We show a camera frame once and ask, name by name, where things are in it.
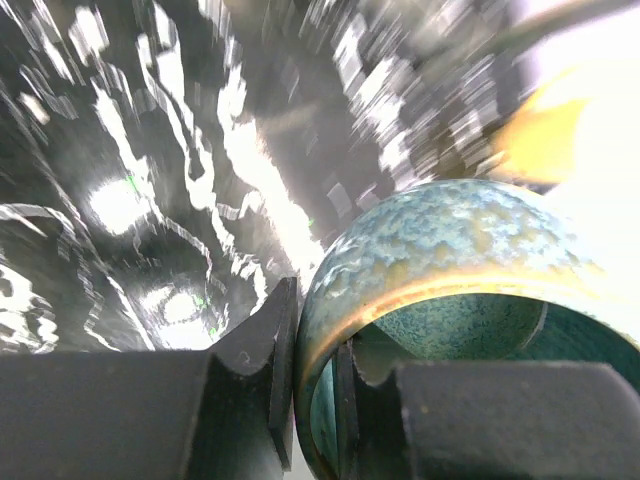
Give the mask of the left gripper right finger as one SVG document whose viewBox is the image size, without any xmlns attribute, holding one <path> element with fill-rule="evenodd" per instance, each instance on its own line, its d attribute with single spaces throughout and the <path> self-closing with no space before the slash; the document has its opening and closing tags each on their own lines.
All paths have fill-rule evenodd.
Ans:
<svg viewBox="0 0 640 480">
<path fill-rule="evenodd" d="M 582 362 L 334 361 L 342 479 L 635 479 L 639 397 Z"/>
</svg>

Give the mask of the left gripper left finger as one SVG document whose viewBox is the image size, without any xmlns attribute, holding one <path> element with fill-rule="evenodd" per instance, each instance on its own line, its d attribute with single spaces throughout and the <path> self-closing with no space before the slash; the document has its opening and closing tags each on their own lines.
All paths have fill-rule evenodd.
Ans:
<svg viewBox="0 0 640 480">
<path fill-rule="evenodd" d="M 280 479 L 290 469 L 297 281 L 211 348 L 8 355 L 5 479 Z"/>
</svg>

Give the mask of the teal ceramic mug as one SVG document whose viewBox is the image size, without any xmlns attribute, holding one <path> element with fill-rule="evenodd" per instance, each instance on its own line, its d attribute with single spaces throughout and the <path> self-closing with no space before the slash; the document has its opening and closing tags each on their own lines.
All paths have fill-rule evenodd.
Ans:
<svg viewBox="0 0 640 480">
<path fill-rule="evenodd" d="M 338 473 L 333 359 L 368 326 L 420 360 L 586 360 L 639 382 L 639 317 L 573 222 L 527 189 L 442 180 L 394 194 L 311 281 L 294 404 L 314 476 Z"/>
</svg>

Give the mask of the yellow cup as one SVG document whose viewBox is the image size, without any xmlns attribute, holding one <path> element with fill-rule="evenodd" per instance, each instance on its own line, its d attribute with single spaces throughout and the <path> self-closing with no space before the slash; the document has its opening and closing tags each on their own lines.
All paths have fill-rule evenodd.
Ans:
<svg viewBox="0 0 640 480">
<path fill-rule="evenodd" d="M 585 65 L 540 85 L 494 135 L 489 175 L 525 184 L 567 180 L 576 165 L 574 137 L 579 118 L 595 93 L 596 82 Z"/>
</svg>

